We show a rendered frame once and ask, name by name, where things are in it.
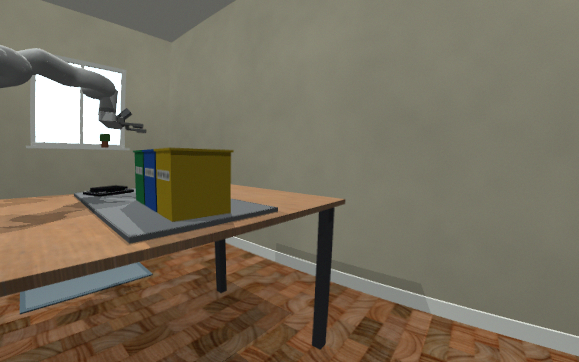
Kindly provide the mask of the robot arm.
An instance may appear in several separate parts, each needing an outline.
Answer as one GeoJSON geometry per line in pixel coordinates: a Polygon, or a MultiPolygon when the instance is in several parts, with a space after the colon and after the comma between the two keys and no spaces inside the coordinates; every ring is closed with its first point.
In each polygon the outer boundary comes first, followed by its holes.
{"type": "Polygon", "coordinates": [[[0,45],[0,88],[22,85],[30,80],[32,74],[64,86],[79,87],[85,96],[99,100],[98,114],[116,114],[118,90],[109,78],[73,66],[42,49],[14,51],[0,45]]]}

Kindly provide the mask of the green open bin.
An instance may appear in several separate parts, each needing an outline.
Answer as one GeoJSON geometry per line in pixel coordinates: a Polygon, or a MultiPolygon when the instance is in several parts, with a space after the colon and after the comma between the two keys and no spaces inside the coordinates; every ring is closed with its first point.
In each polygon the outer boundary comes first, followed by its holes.
{"type": "Polygon", "coordinates": [[[135,152],[135,185],[136,200],[145,205],[145,183],[144,183],[144,152],[135,152]]]}

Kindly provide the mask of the blue bin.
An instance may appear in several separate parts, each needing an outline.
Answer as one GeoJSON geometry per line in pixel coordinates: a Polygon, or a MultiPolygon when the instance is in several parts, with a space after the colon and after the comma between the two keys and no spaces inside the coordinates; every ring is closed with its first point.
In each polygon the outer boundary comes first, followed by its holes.
{"type": "Polygon", "coordinates": [[[142,150],[144,152],[145,206],[157,212],[156,152],[150,151],[154,149],[142,150]]]}

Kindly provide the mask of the yellow bin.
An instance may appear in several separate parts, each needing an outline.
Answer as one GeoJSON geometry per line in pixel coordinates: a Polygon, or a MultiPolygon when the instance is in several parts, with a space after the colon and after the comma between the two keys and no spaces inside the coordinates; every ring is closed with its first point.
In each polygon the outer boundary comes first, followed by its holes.
{"type": "Polygon", "coordinates": [[[158,214],[175,222],[231,213],[233,150],[154,151],[158,214]]]}

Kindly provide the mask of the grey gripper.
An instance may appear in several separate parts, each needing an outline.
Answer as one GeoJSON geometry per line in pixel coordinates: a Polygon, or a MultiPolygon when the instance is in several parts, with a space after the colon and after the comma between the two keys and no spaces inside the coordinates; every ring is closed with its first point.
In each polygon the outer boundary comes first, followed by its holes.
{"type": "Polygon", "coordinates": [[[114,113],[99,112],[98,121],[101,122],[108,129],[119,129],[120,130],[125,126],[126,130],[136,131],[137,133],[146,133],[146,129],[143,129],[143,124],[126,123],[124,118],[119,118],[114,113]],[[141,128],[141,129],[129,128],[128,125],[133,126],[133,128],[141,128]]]}

